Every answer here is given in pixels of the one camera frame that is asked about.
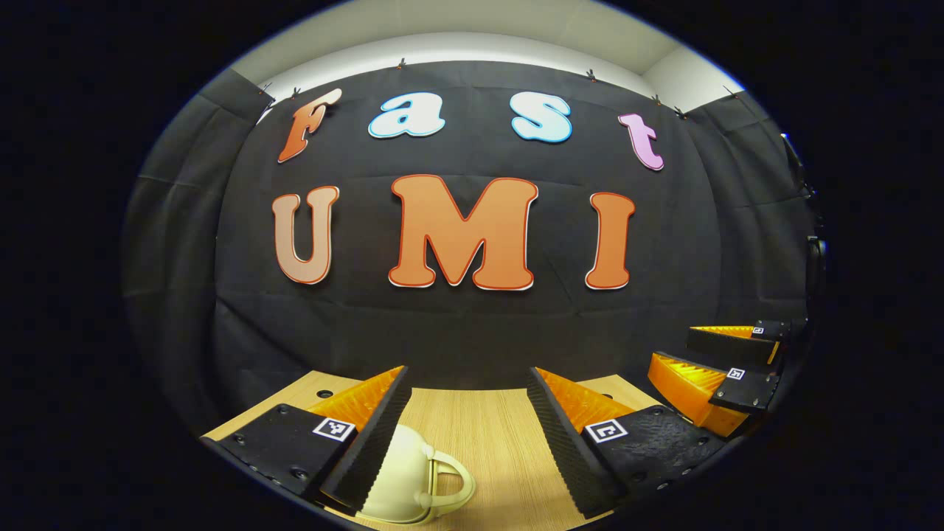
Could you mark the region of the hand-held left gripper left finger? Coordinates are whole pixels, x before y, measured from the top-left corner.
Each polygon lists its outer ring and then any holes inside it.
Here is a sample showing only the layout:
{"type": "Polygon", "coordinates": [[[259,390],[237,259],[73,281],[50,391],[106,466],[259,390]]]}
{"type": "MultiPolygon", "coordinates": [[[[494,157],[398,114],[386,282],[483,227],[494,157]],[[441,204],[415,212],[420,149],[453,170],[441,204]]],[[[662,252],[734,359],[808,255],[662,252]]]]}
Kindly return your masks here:
{"type": "Polygon", "coordinates": [[[276,401],[200,440],[282,496],[353,515],[367,503],[412,396],[408,374],[394,367],[314,406],[276,401]]]}

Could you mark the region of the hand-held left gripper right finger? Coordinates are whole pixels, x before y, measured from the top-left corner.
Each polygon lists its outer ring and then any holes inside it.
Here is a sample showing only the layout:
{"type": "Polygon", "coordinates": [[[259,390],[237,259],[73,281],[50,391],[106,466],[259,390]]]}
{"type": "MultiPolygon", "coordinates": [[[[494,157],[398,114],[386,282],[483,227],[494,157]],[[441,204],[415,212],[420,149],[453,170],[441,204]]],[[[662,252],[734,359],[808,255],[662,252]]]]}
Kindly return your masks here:
{"type": "Polygon", "coordinates": [[[726,444],[670,408],[628,408],[540,367],[530,367],[527,394],[584,518],[677,490],[726,444]]]}

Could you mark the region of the pale yellow suitcase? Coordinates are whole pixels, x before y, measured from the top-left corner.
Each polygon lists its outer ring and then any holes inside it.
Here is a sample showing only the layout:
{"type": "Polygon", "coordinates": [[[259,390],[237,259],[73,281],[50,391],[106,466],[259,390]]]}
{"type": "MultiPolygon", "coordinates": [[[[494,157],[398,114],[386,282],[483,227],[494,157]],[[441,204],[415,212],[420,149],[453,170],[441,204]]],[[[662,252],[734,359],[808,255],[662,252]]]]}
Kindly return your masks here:
{"type": "Polygon", "coordinates": [[[461,462],[434,449],[418,431],[398,424],[380,473],[356,515],[388,524],[425,524],[459,510],[475,492],[476,480],[461,462]],[[461,477],[461,490],[439,494],[442,474],[461,477]]]}

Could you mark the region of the black equipment stand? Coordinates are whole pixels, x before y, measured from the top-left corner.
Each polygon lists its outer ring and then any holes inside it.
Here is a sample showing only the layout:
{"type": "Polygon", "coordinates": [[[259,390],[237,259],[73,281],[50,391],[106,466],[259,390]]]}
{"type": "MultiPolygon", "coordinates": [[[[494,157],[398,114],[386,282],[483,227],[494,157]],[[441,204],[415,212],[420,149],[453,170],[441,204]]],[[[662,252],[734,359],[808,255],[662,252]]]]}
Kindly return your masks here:
{"type": "Polygon", "coordinates": [[[805,201],[805,205],[813,215],[813,234],[807,236],[806,243],[805,280],[806,299],[812,302],[822,291],[820,288],[822,276],[828,269],[828,242],[824,238],[825,225],[822,205],[820,205],[819,193],[807,181],[805,165],[800,161],[798,152],[794,148],[789,135],[782,132],[780,137],[785,148],[786,158],[788,158],[788,167],[796,191],[799,192],[800,198],[805,201]]]}

